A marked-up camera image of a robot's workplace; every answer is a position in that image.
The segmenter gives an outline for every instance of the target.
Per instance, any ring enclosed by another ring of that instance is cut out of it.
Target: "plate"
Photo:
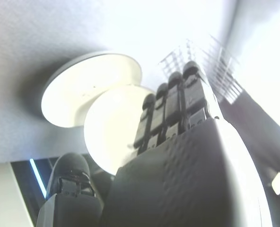
[[[42,98],[42,113],[57,126],[81,126],[102,93],[121,85],[139,85],[141,78],[140,65],[127,55],[95,52],[81,56],[52,75]]]
[[[133,146],[142,104],[153,93],[144,87],[126,85],[103,93],[89,109],[84,136],[93,160],[115,175],[118,168],[136,157]]]

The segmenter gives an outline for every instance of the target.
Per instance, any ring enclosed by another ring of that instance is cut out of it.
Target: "gray surface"
[[[49,76],[72,58],[117,49],[143,67],[143,84],[193,25],[226,40],[236,1],[0,1],[0,162],[86,152],[82,128],[62,129],[41,115]]]

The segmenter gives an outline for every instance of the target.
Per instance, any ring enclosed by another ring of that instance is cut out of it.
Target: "round white disc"
[[[115,175],[136,157],[133,146],[145,97],[152,91],[126,85],[108,90],[91,106],[84,123],[87,149],[93,160]]]
[[[83,125],[88,109],[103,92],[139,85],[141,77],[140,65],[129,56],[108,52],[81,56],[53,74],[42,98],[42,113],[60,127]]]

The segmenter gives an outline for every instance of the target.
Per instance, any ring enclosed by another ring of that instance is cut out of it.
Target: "white wall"
[[[0,227],[32,226],[11,165],[0,164]]]

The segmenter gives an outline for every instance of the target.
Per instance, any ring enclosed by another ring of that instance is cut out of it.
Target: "metal grid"
[[[182,72],[189,61],[201,66],[219,102],[225,98],[232,104],[242,93],[235,74],[238,61],[211,35],[196,42],[186,39],[159,63],[159,67],[168,78],[175,71]]]

